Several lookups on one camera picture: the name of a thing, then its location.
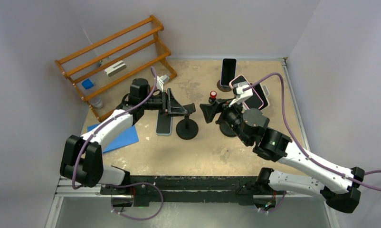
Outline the light blue case phone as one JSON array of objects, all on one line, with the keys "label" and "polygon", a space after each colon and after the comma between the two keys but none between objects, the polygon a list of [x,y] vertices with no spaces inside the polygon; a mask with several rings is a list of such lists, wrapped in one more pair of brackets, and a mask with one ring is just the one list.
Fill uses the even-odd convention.
[{"label": "light blue case phone", "polygon": [[172,117],[161,113],[157,115],[156,134],[169,136],[172,133]]}]

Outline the black phone stand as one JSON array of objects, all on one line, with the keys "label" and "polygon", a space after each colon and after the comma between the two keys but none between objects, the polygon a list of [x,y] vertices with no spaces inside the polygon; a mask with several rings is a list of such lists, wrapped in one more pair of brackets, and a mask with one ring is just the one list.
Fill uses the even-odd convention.
[{"label": "black phone stand", "polygon": [[227,123],[221,123],[219,125],[220,132],[226,137],[237,137],[234,132],[234,127],[232,125],[228,125]]},{"label": "black phone stand", "polygon": [[190,119],[190,115],[196,112],[195,104],[185,105],[184,108],[188,111],[184,115],[184,119],[180,120],[176,125],[176,133],[183,140],[191,140],[196,137],[199,131],[197,123]]}]

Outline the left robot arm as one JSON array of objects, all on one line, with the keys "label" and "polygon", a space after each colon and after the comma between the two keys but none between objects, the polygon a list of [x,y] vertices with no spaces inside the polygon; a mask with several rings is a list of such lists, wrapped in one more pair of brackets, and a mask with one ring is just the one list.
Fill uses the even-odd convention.
[{"label": "left robot arm", "polygon": [[72,180],[73,188],[94,187],[97,184],[112,185],[118,194],[126,194],[131,187],[128,174],[123,169],[105,166],[103,150],[118,135],[134,126],[146,110],[157,110],[165,116],[187,116],[195,112],[195,105],[181,105],[171,89],[163,91],[143,78],[134,79],[128,96],[122,99],[113,113],[93,130],[67,138],[60,175]]}]

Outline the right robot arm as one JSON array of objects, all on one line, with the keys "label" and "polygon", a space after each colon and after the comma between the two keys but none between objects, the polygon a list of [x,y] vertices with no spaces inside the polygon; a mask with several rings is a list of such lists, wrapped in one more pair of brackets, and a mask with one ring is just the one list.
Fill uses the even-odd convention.
[{"label": "right robot arm", "polygon": [[212,104],[200,104],[206,123],[216,114],[216,124],[225,124],[245,146],[252,146],[258,157],[287,165],[305,175],[286,174],[262,168],[256,180],[261,193],[293,191],[317,197],[339,212],[351,214],[357,208],[364,170],[346,168],[323,159],[299,146],[287,135],[268,127],[269,118],[258,109],[243,110],[242,105],[230,105],[229,99],[217,99]]}]

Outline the black phone on round stand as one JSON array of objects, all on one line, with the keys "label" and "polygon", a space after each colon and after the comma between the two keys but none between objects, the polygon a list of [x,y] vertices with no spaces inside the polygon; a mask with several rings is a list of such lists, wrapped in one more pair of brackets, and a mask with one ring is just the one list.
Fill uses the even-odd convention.
[{"label": "black phone on round stand", "polygon": [[229,86],[231,80],[235,78],[237,60],[235,58],[224,58],[222,60],[221,68],[221,86]]}]

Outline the black phone on silver stand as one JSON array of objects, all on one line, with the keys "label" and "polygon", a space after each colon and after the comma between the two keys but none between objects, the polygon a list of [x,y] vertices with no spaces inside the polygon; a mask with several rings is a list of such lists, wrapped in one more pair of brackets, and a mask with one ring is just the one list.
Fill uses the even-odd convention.
[{"label": "black phone on silver stand", "polygon": [[259,97],[262,99],[263,106],[260,108],[260,110],[263,110],[270,106],[270,102],[268,97],[265,96],[265,93],[263,92],[261,86],[261,84],[258,84],[257,86],[255,86],[255,90],[258,93]]}]

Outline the silver phone stand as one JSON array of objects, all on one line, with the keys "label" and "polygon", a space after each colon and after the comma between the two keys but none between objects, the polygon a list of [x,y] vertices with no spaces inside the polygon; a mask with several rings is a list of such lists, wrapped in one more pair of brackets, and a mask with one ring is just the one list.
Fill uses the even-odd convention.
[{"label": "silver phone stand", "polygon": [[261,87],[262,87],[263,92],[265,93],[265,96],[268,97],[270,95],[270,92],[269,92],[267,86],[262,85]]}]

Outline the red black stamp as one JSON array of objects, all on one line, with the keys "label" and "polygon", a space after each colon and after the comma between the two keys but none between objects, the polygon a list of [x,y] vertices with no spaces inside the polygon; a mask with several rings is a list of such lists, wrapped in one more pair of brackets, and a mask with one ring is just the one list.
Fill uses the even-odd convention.
[{"label": "red black stamp", "polygon": [[209,95],[209,98],[208,98],[208,102],[210,104],[213,104],[216,101],[216,97],[217,97],[217,92],[216,91],[211,91],[210,95]]}]

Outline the blue mat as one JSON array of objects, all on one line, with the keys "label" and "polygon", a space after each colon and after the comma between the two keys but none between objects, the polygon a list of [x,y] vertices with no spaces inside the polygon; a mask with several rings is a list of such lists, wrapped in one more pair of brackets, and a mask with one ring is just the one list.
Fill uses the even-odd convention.
[{"label": "blue mat", "polygon": [[81,135],[84,140],[91,137],[90,142],[101,145],[102,153],[125,147],[139,141],[136,128],[128,127],[123,131],[122,127],[113,127],[110,123],[99,129],[101,124],[88,127],[88,132]]}]

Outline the orange wooden rack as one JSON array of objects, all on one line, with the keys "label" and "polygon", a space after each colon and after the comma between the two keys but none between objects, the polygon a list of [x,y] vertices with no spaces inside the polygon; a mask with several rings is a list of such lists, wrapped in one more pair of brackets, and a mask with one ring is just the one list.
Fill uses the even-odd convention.
[{"label": "orange wooden rack", "polygon": [[[171,79],[177,76],[177,72],[166,59],[171,51],[159,36],[159,32],[163,30],[163,24],[154,15],[150,15],[73,54],[55,60],[55,64],[81,100],[89,106],[95,118],[102,122],[111,115],[115,103],[113,95],[123,86],[123,81],[145,73],[151,66],[161,69]],[[127,68],[113,77],[108,77],[104,70],[120,60],[126,63]],[[81,85],[87,78],[95,85],[89,90]],[[91,106],[89,100],[95,96],[102,98],[103,108]]]}]

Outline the white eraser block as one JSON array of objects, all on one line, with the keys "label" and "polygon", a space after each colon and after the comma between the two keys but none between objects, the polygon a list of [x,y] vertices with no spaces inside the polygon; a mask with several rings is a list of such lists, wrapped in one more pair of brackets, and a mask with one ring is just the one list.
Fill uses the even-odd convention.
[{"label": "white eraser block", "polygon": [[104,72],[108,77],[113,77],[116,74],[120,73],[121,71],[125,70],[127,68],[127,65],[124,61],[120,60],[109,67],[107,67]]}]

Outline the clear plastic cup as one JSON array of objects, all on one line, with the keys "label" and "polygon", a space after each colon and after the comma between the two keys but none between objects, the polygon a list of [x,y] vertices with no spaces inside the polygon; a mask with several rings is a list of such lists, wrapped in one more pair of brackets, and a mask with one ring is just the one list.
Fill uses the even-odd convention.
[{"label": "clear plastic cup", "polygon": [[103,100],[100,96],[95,96],[94,98],[90,99],[89,103],[96,109],[101,109],[104,106]]}]

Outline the blue cube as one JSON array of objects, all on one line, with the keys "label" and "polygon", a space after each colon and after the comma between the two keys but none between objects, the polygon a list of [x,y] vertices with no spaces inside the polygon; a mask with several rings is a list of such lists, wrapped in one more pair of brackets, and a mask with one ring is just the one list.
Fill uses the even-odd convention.
[{"label": "blue cube", "polygon": [[89,90],[89,89],[91,89],[91,88],[93,88],[93,87],[95,86],[94,83],[93,83],[89,78],[83,80],[83,81],[81,82],[81,85],[82,85],[82,87],[83,87],[85,90]]}]

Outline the black base frame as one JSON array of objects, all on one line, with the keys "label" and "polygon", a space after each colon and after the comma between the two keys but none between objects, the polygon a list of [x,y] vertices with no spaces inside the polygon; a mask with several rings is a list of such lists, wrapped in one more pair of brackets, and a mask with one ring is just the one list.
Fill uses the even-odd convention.
[{"label": "black base frame", "polygon": [[103,195],[131,195],[134,206],[147,207],[151,202],[237,203],[241,206],[265,206],[259,196],[279,196],[257,176],[145,176],[125,178],[121,187],[105,185]]}]

